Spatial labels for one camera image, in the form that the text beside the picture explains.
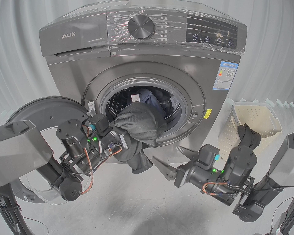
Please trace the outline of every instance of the qr code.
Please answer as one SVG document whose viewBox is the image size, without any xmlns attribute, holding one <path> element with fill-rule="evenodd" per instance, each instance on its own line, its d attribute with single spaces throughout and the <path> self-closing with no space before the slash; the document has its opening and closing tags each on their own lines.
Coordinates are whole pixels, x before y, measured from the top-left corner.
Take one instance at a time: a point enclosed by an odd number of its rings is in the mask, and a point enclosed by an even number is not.
<svg viewBox="0 0 294 235">
<path fill-rule="evenodd" d="M 234 69 L 228 69 L 226 77 L 233 77 L 234 76 Z"/>
</svg>

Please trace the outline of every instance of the start pause button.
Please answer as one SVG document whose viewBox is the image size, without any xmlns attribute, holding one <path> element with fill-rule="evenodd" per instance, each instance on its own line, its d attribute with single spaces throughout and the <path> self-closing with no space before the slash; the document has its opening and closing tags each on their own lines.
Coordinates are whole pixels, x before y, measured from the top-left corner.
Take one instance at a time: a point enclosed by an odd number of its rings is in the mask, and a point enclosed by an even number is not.
<svg viewBox="0 0 294 235">
<path fill-rule="evenodd" d="M 233 42 L 233 40 L 232 40 L 232 39 L 230 39 L 230 40 L 228 41 L 228 45 L 229 45 L 229 46 L 232 46 L 232 45 L 234 45 L 234 42 Z"/>
</svg>

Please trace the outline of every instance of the laundry basket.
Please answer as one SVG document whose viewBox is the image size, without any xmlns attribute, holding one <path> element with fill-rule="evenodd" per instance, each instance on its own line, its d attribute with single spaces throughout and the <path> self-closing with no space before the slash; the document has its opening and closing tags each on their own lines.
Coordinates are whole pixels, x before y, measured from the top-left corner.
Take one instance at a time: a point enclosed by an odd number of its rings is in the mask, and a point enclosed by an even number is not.
<svg viewBox="0 0 294 235">
<path fill-rule="evenodd" d="M 265 103 L 235 102 L 232 112 L 218 136 L 221 159 L 227 161 L 232 148 L 241 142 L 237 126 L 247 124 L 250 129 L 261 134 L 261 141 L 253 152 L 259 154 L 282 133 L 281 124 L 273 109 Z"/>
</svg>

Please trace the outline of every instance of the aux logo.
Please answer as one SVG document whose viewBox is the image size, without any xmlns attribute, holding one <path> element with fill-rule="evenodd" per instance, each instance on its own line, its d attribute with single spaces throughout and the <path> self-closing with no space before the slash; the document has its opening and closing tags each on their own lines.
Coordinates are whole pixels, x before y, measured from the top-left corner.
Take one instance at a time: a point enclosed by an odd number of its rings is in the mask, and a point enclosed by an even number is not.
<svg viewBox="0 0 294 235">
<path fill-rule="evenodd" d="M 73 32 L 73 33 L 67 33 L 66 35 L 64 34 L 63 36 L 62 36 L 62 39 L 63 38 L 69 38 L 69 37 L 71 37 L 71 36 L 75 36 L 76 35 L 76 32 Z"/>
</svg>

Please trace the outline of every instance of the front-loading washing machine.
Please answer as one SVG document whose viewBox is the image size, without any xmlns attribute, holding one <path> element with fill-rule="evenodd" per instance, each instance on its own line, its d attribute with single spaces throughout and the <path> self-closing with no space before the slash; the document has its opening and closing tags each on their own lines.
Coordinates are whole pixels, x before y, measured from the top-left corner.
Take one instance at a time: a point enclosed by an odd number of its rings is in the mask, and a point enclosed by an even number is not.
<svg viewBox="0 0 294 235">
<path fill-rule="evenodd" d="M 232 84 L 247 27 L 188 1 L 108 1 L 41 28 L 42 55 L 61 94 L 112 121 L 146 88 L 168 107 L 168 130 L 145 150 L 175 163 L 199 150 Z"/>
</svg>

